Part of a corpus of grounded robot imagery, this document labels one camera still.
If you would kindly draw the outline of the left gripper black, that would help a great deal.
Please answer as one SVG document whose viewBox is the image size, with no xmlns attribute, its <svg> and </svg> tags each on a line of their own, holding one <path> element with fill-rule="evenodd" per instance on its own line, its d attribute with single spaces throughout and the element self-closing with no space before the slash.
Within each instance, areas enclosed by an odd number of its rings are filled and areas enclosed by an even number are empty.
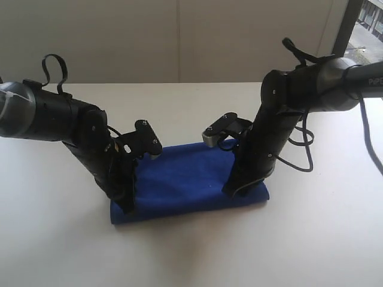
<svg viewBox="0 0 383 287">
<path fill-rule="evenodd" d="M 98 186 L 116 203 L 124 214 L 135 210 L 136 174 L 138 162 L 130 157 L 117 138 L 108 150 L 110 159 L 106 174 L 98 180 Z"/>
</svg>

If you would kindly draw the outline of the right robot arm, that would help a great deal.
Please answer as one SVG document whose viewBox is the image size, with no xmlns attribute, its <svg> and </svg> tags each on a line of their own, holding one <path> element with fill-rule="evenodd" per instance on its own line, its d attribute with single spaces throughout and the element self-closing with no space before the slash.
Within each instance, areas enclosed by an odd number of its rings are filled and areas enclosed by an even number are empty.
<svg viewBox="0 0 383 287">
<path fill-rule="evenodd" d="M 360 107 L 364 142 L 376 168 L 382 162 L 373 149 L 366 98 L 382 97 L 382 62 L 356 64 L 334 54 L 315 57 L 289 38 L 283 46 L 299 64 L 292 71 L 270 71 L 261 86 L 261 105 L 235 149 L 235 161 L 223 186 L 228 196 L 246 195 L 269 177 L 277 161 L 309 173 L 314 164 L 307 129 L 311 112 L 349 111 Z"/>
</svg>

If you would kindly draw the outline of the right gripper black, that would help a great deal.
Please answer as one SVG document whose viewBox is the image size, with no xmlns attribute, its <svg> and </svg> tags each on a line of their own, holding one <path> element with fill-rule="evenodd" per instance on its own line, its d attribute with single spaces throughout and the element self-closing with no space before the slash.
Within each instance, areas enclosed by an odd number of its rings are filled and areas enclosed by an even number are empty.
<svg viewBox="0 0 383 287">
<path fill-rule="evenodd" d="M 252 131 L 241 138 L 235 152 L 235 161 L 230 175 L 222 188 L 225 195 L 245 197 L 250 189 L 256 187 L 273 169 L 273 157 L 264 141 L 258 140 Z"/>
</svg>

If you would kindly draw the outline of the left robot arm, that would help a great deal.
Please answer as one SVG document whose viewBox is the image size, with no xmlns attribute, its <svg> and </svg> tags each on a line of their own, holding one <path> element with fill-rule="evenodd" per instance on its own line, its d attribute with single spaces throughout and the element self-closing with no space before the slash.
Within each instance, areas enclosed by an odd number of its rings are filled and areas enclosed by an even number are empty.
<svg viewBox="0 0 383 287">
<path fill-rule="evenodd" d="M 133 132 L 112 137 L 114 128 L 108 125 L 104 110 L 63 90 L 68 68 L 62 57 L 52 57 L 62 71 L 55 93 L 33 80 L 1 83 L 1 136 L 63 143 L 107 197 L 124 213 L 131 213 L 140 155 L 125 147 L 138 140 L 145 121 L 136 121 Z"/>
</svg>

